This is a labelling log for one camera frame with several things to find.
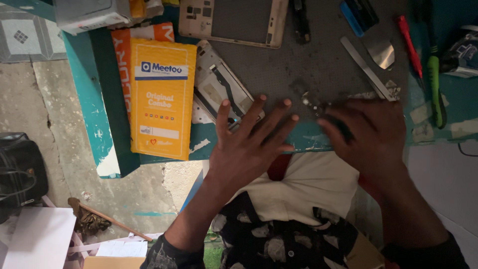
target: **fingernail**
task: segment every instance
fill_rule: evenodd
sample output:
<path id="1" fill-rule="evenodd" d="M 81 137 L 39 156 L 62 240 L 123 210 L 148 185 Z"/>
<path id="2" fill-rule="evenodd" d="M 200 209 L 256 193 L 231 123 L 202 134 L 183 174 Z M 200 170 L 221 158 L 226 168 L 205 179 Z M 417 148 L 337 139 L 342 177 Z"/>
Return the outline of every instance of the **fingernail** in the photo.
<path id="1" fill-rule="evenodd" d="M 324 120 L 324 119 L 318 119 L 317 120 L 317 124 L 320 125 L 320 126 L 324 126 L 325 123 L 326 123 L 326 120 Z"/>

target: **green handle tool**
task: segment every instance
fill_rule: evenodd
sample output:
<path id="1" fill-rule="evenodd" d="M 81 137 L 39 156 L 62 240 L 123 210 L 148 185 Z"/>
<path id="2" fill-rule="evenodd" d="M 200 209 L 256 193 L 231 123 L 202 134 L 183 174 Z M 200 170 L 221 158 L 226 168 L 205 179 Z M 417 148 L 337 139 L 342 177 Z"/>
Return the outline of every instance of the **green handle tool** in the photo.
<path id="1" fill-rule="evenodd" d="M 433 116 L 438 129 L 443 129 L 446 125 L 446 110 L 445 105 L 443 104 L 443 98 L 438 82 L 438 68 L 440 67 L 440 60 L 435 55 L 430 56 L 427 66 L 430 76 L 430 83 L 432 86 Z"/>
<path id="2" fill-rule="evenodd" d="M 428 30 L 428 39 L 430 40 L 430 58 L 428 59 L 428 74 L 430 85 L 432 87 L 432 109 L 435 118 L 435 124 L 438 129 L 443 129 L 446 125 L 446 110 L 443 104 L 442 94 L 440 93 L 440 84 L 438 79 L 440 60 L 438 59 L 438 47 L 436 45 L 436 36 L 433 27 L 433 3 L 432 0 L 424 0 L 422 8 L 422 19 L 426 22 Z"/>

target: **person's left hand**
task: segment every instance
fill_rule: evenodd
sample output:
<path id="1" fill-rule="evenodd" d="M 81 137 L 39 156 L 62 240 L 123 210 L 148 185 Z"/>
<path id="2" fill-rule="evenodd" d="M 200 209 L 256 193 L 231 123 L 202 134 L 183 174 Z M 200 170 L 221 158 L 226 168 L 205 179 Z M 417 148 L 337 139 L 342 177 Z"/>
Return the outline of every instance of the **person's left hand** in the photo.
<path id="1" fill-rule="evenodd" d="M 265 100 L 266 96 L 262 94 L 254 101 L 235 133 L 228 130 L 230 101 L 222 101 L 217 112 L 217 144 L 211 153 L 209 172 L 204 180 L 213 180 L 230 195 L 267 171 L 282 152 L 294 150 L 292 145 L 284 144 L 284 140 L 299 116 L 292 115 L 274 136 L 268 137 L 291 107 L 289 99 L 280 102 L 258 128 L 252 130 Z"/>

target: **black sleeve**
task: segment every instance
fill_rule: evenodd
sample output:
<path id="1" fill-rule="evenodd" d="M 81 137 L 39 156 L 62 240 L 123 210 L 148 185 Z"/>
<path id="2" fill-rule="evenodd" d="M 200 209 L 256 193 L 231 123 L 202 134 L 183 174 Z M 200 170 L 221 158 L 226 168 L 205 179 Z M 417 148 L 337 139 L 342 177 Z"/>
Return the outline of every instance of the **black sleeve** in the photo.
<path id="1" fill-rule="evenodd" d="M 454 268 L 468 269 L 465 258 L 453 235 L 434 247 L 403 248 L 394 244 L 387 245 L 382 254 L 401 269 L 407 268 Z"/>
<path id="2" fill-rule="evenodd" d="M 140 269 L 199 269 L 204 268 L 204 247 L 198 252 L 187 252 L 171 245 L 164 235 L 158 238 L 146 255 Z"/>

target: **teal table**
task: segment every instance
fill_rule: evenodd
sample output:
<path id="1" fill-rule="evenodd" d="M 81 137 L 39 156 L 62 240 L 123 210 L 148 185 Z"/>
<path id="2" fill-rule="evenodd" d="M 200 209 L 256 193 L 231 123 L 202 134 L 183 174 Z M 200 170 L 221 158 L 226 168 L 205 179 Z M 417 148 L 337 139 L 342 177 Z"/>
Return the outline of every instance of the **teal table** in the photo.
<path id="1" fill-rule="evenodd" d="M 16 8 L 33 6 L 34 9 L 28 12 L 54 21 L 51 0 L 0 2 Z M 195 44 L 196 39 L 179 35 L 178 10 L 165 7 L 164 15 L 155 17 L 153 23 L 171 21 L 176 42 Z M 456 37 L 451 35 L 461 25 L 476 24 L 477 14 L 475 0 L 456 0 L 453 4 L 446 0 L 435 0 L 439 52 L 445 51 L 453 43 Z M 410 22 L 410 27 L 413 43 L 424 59 L 422 65 L 426 66 L 429 51 L 425 25 Z M 130 127 L 109 30 L 101 28 L 77 36 L 64 33 L 64 40 L 98 175 L 101 178 L 121 178 L 141 164 L 175 161 L 130 151 Z M 440 86 L 448 115 L 448 125 L 443 130 L 434 126 L 429 101 L 431 94 L 424 94 L 412 75 L 409 75 L 408 102 L 404 108 L 408 146 L 457 143 L 478 137 L 478 78 L 440 75 Z M 212 123 L 191 125 L 190 149 L 194 150 L 199 144 L 205 146 L 191 153 L 190 160 L 209 158 L 217 141 L 214 128 Z M 314 122 L 298 124 L 287 141 L 295 146 L 296 152 L 332 150 L 329 140 Z"/>

